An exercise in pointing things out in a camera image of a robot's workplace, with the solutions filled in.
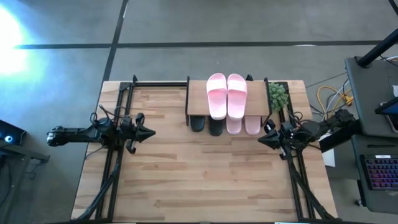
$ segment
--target pink slipper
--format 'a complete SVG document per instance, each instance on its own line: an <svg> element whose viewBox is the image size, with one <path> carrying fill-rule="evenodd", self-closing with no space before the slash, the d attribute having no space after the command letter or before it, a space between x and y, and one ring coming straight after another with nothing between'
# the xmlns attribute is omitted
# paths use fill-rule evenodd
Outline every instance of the pink slipper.
<svg viewBox="0 0 398 224"><path fill-rule="evenodd" d="M242 120L233 120L229 116L226 117L226 130L230 134L239 134L242 130Z"/></svg>
<svg viewBox="0 0 398 224"><path fill-rule="evenodd" d="M248 85L244 78L238 74L228 77L228 116L233 120L240 120L244 115Z"/></svg>
<svg viewBox="0 0 398 224"><path fill-rule="evenodd" d="M261 130L261 117L260 116L245 116L244 128L250 135L257 135Z"/></svg>
<svg viewBox="0 0 398 224"><path fill-rule="evenodd" d="M222 73L212 75L206 84L211 118L224 119L226 116L226 80Z"/></svg>

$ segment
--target green plant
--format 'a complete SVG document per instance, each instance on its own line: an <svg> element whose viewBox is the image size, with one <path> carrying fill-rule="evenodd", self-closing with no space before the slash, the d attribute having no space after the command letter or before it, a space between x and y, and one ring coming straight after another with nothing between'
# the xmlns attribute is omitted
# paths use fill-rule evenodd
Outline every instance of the green plant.
<svg viewBox="0 0 398 224"><path fill-rule="evenodd" d="M287 105L289 96L282 85L269 83L269 93L271 95L272 112L278 112Z"/></svg>

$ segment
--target keyboard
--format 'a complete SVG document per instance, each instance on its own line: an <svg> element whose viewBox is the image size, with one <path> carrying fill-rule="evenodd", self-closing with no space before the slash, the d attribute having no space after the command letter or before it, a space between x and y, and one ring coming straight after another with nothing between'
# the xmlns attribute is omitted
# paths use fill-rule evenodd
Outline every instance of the keyboard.
<svg viewBox="0 0 398 224"><path fill-rule="evenodd" d="M370 190L398 190L398 155L361 155Z"/></svg>

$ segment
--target wooden table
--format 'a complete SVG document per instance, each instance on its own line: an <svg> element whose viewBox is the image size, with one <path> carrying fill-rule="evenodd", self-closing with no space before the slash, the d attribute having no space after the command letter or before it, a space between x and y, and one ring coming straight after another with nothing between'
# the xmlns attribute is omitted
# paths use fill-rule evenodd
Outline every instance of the wooden table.
<svg viewBox="0 0 398 224"><path fill-rule="evenodd" d="M288 83L294 111L311 119L304 82ZM107 110L116 105L119 84L104 82L99 104ZM124 152L114 222L296 221L287 162L279 151L257 142L264 131L232 136L225 130L213 137L206 124L194 133L185 125L185 92L182 87L134 89L131 115L143 112L145 126L157 133L137 144L136 154ZM279 126L276 114L271 119ZM89 144L88 153L97 148ZM336 217L321 152L308 147L303 156L311 190ZM102 150L85 161L72 218L98 193L105 157ZM302 192L300 197L307 214Z"/></svg>

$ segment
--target concrete floor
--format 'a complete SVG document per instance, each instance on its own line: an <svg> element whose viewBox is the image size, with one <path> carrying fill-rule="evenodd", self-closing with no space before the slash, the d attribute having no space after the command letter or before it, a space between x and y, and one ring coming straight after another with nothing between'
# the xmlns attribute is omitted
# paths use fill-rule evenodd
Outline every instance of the concrete floor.
<svg viewBox="0 0 398 224"><path fill-rule="evenodd" d="M122 0L0 2L0 26L9 29L0 35L0 119L27 130L25 147L51 155L48 164L37 168L34 180L24 181L11 223L69 219L86 144L48 147L46 132L59 124L89 125L109 49L8 50L6 43L110 44L121 5ZM137 0L128 4L119 42L381 40L396 28L397 20L386 0ZM353 42L323 47L118 49L109 79L131 80L133 74L139 80L184 80L187 75L206 79L215 72L234 72L311 85L345 72L346 57L364 55L372 47ZM398 47L384 54L393 55L398 55ZM311 104L320 108L318 87L340 88L346 79L342 75L307 88ZM323 92L322 99L329 94ZM354 106L350 111L355 113ZM353 204L359 197L355 181L330 180L340 218L396 223L397 215L372 213Z"/></svg>

